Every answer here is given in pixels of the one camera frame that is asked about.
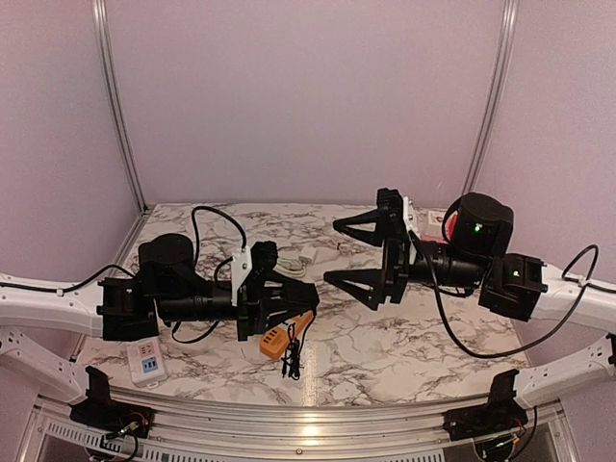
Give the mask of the red cube socket adapter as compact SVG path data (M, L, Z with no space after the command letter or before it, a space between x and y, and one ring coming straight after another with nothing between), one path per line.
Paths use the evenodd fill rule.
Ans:
M457 222L457 213L454 212L446 217L443 218L443 222L442 222L442 235L443 235L443 239L445 242L449 242L455 225Z

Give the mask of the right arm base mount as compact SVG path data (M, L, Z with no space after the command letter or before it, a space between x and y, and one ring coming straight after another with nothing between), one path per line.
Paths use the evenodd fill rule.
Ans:
M485 403L447 411L443 429L449 438L459 441L526 425L526 410L515 401L514 382L519 373L510 370L497 374Z

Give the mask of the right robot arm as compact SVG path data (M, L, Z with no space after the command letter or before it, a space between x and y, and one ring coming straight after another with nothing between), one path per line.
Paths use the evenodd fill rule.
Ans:
M409 198L383 188L375 209L333 223L336 231L381 248L381 267L333 270L323 276L372 310L385 302L399 303L409 284L426 285L449 337L475 359L494 356L473 351L456 337L442 300L446 287L465 296L478 293L479 306L512 320L555 320L559 326L570 321L603 331L597 342L564 358L495 376L488 401L476 412L477 423L487 431L500 429L515 408L528 409L615 376L614 286L508 252L513 225L510 207L489 195L468 192L447 209L441 241L425 241L416 233Z

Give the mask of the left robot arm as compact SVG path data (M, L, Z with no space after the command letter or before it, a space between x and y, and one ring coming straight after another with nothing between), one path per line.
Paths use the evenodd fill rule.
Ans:
M1 277L1 364L35 379L43 393L83 404L102 428L121 420L109 379L76 366L28 338L26 327L50 328L111 342L158 336L161 323L232 321L243 342L297 315L315 313L315 285L275 271L277 247L258 242L231 259L231 276L212 282L196 272L192 241L164 234L139 248L139 270L127 278L93 278L64 287L42 280Z

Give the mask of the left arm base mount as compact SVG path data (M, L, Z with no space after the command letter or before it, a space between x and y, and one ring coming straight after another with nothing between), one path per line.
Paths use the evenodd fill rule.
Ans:
M137 423L137 436L146 438L154 410L151 407L112 399L109 377L92 366L86 366L85 372L88 379L85 397L70 405L70 419L115 435L127 425Z

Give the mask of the white travel adapter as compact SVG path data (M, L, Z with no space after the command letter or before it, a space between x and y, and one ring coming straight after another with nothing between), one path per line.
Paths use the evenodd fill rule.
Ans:
M427 210L424 218L420 222L420 237L424 241L434 241L442 243L442 223L445 216L443 210Z

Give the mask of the black adapter with cable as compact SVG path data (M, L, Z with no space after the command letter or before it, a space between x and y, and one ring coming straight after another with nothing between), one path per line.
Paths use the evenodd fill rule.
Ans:
M289 343L284 351L282 361L282 376L298 381L300 379L301 352L304 346L304 335L299 334L296 324L290 324L287 329Z

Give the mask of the orange power strip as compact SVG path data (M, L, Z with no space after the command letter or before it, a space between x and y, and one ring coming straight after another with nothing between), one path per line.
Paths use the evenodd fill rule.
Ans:
M295 316L269 330L260 341L260 352L271 360L280 360L291 339L300 335L314 319L312 311Z

